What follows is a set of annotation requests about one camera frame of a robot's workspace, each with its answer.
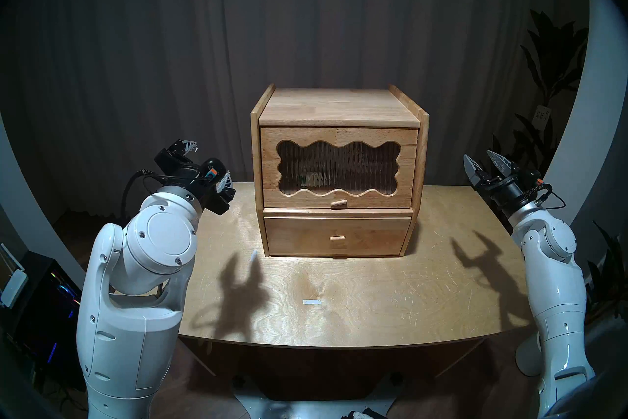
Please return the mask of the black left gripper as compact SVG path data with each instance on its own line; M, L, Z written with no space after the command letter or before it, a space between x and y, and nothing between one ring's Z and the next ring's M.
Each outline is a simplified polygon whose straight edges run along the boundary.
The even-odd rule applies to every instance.
M187 155L195 153L195 141L177 139L155 155L155 163L166 177L165 185L177 185L191 193L203 208L221 216L234 199L234 185L227 171L220 179L219 170L197 166Z

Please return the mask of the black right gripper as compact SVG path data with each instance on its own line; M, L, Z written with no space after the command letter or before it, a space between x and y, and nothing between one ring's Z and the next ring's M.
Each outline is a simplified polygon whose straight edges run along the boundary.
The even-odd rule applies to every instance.
M486 150L486 153L495 169L491 169L491 177L467 154L463 155L465 174L486 202L494 202L506 217L510 217L536 198L523 195L539 185L541 174L539 171L519 171L519 166L503 155L492 150Z

